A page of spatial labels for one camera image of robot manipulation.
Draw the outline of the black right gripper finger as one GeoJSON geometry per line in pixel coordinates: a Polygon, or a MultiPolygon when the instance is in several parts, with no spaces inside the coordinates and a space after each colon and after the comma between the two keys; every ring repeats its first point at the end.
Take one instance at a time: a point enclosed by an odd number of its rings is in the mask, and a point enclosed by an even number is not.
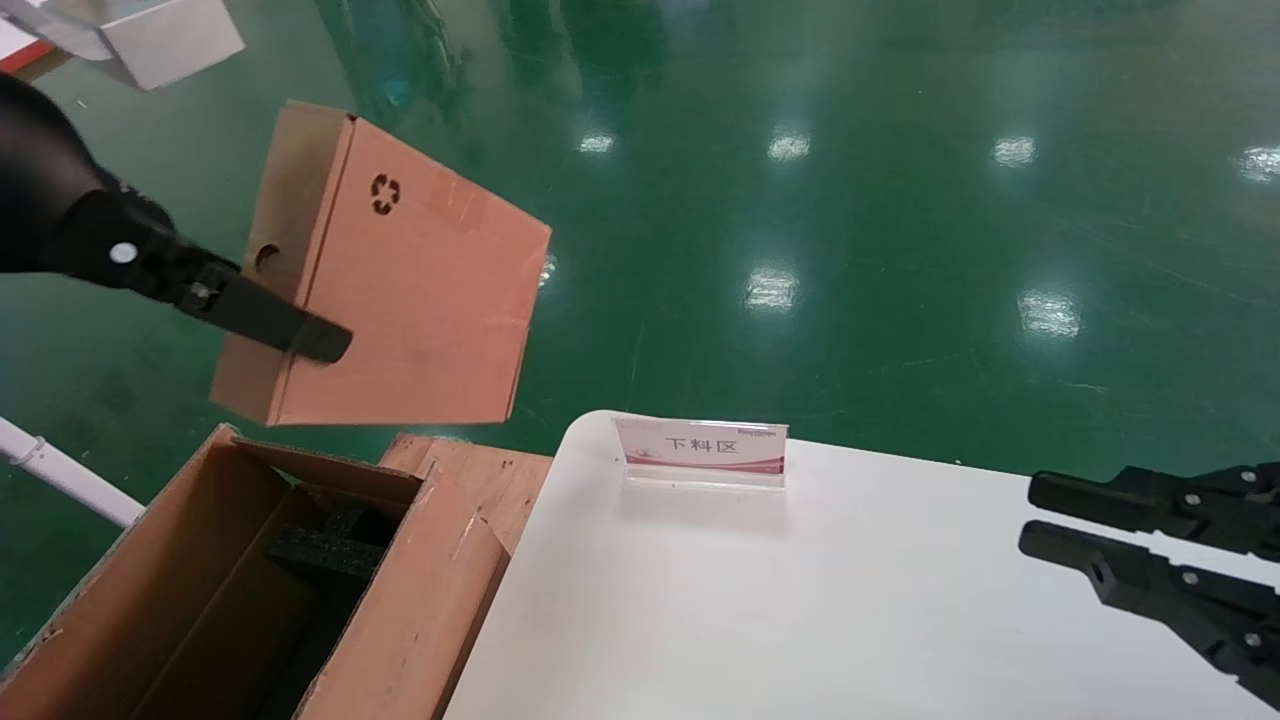
{"type": "Polygon", "coordinates": [[[1028,557],[1079,571],[1103,606],[1165,625],[1215,670],[1279,707],[1274,588],[1039,520],[1023,527],[1018,547],[1028,557]]]}
{"type": "Polygon", "coordinates": [[[1037,509],[1116,530],[1161,533],[1228,552],[1279,559],[1279,465],[1262,462],[1176,477],[1126,466],[1107,483],[1038,471],[1037,509]]]}

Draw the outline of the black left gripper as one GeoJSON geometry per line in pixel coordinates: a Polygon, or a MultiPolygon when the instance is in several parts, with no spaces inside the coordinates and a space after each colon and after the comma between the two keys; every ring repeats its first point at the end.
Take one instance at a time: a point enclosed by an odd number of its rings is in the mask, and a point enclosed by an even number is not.
{"type": "Polygon", "coordinates": [[[187,240],[154,201],[122,192],[65,113],[1,82],[3,273],[54,273],[127,290],[269,348],[333,364],[351,331],[305,311],[187,240]]]}

